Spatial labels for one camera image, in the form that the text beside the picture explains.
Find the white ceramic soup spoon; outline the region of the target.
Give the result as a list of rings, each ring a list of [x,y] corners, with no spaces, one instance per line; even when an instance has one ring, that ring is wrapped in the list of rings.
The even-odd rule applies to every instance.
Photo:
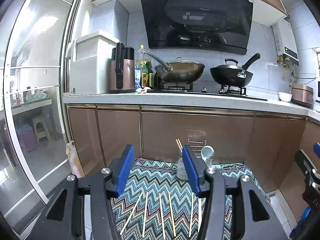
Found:
[[[214,156],[214,153],[214,149],[209,145],[206,145],[201,149],[201,157],[204,161],[207,161],[207,159],[211,159],[211,157]]]

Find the zigzag knitted cloth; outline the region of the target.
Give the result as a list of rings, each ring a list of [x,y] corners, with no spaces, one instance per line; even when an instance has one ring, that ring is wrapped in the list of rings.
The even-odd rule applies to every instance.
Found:
[[[130,219],[121,239],[163,239],[159,193],[162,195],[162,207],[166,239],[190,239],[189,221],[191,209],[191,188],[187,181],[179,180],[176,174],[177,164],[143,158],[135,159],[123,193],[111,199],[114,220],[118,232],[122,230],[139,195],[143,195]],[[148,195],[145,237],[142,237],[145,195]],[[171,195],[174,213],[176,237],[173,236],[168,192]],[[191,239],[198,237],[198,198],[194,195],[193,228]],[[202,201],[202,217],[206,200]]]

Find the yellow plastic bag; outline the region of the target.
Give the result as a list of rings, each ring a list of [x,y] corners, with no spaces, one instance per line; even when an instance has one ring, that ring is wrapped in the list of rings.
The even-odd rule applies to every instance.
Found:
[[[80,159],[76,151],[74,141],[70,141],[66,144],[66,154],[69,160],[69,164],[71,166],[72,174],[75,175],[77,178],[84,177],[85,173],[80,163]]]

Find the garlic bulbs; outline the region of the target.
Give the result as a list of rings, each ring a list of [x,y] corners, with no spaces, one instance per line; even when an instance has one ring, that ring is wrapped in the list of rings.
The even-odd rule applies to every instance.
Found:
[[[151,91],[152,91],[152,89],[150,87],[143,87],[143,88],[136,89],[136,93],[138,93],[138,94],[149,93]]]

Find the gas stove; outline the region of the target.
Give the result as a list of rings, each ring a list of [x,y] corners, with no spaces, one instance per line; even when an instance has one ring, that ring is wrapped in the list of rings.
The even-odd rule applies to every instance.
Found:
[[[251,100],[267,101],[265,98],[248,95],[245,87],[232,87],[218,85],[216,89],[201,87],[200,89],[194,88],[193,83],[165,83],[161,81],[153,85],[153,89],[148,93],[178,93],[178,94],[195,94],[195,95],[216,95],[226,96],[233,98],[244,98]]]

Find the dark sauce bottle yellow label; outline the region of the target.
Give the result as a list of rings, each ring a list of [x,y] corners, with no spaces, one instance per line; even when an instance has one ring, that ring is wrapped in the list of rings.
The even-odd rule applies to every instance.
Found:
[[[148,86],[148,79],[149,79],[149,70],[147,66],[147,61],[142,61],[140,65],[140,71],[141,71],[141,86],[147,87]]]

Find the dark green sauce bottle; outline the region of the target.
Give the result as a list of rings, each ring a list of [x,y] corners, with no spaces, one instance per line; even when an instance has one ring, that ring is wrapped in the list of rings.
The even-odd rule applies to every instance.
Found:
[[[152,71],[152,63],[151,61],[147,62],[148,70],[149,70],[149,80],[148,80],[148,87],[153,89],[153,71]]]

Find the white plastic stool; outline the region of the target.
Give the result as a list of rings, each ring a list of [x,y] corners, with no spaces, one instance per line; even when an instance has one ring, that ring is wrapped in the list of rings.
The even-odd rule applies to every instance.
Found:
[[[40,139],[42,138],[47,138],[48,140],[51,140],[51,136],[44,117],[42,115],[34,116],[32,118],[32,121],[37,143],[39,144]]]

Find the clear bottle yellow cap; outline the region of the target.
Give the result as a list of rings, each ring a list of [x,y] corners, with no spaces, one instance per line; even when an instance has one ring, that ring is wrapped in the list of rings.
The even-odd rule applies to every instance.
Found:
[[[148,84],[149,71],[147,69],[143,53],[139,53],[139,66],[138,66],[138,68],[140,70],[140,86],[146,87]]]

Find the rose gold rice cooker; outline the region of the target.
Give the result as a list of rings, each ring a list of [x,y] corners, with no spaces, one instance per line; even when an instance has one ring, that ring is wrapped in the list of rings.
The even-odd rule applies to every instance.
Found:
[[[313,88],[307,85],[293,83],[291,85],[291,102],[311,108],[313,106]]]

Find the white ceramic bowl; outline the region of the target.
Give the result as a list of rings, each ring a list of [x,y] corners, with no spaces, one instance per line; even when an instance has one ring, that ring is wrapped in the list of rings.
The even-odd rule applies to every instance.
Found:
[[[290,102],[292,100],[292,94],[290,93],[279,92],[278,97],[279,100],[283,102]]]

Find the purple bin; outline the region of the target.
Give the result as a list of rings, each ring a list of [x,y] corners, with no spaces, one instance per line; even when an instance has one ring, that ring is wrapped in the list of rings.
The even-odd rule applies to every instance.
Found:
[[[20,126],[16,132],[20,146],[25,152],[31,152],[37,148],[36,137],[29,124]]]

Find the white gas water heater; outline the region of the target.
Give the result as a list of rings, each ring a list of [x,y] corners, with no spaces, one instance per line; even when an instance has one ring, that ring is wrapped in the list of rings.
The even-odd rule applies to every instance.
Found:
[[[278,63],[299,66],[298,50],[291,24],[284,19],[272,25]]]

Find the black range hood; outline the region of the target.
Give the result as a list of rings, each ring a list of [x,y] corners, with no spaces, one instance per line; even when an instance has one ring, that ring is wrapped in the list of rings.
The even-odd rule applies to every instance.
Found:
[[[141,0],[148,46],[245,55],[253,0]]]

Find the sliding glass door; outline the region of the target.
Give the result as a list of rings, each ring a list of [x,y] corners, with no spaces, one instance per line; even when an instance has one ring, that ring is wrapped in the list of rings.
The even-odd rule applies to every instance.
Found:
[[[12,0],[1,13],[1,214],[20,239],[71,172],[62,70],[79,1]],[[38,115],[51,140],[25,152],[16,131]]]

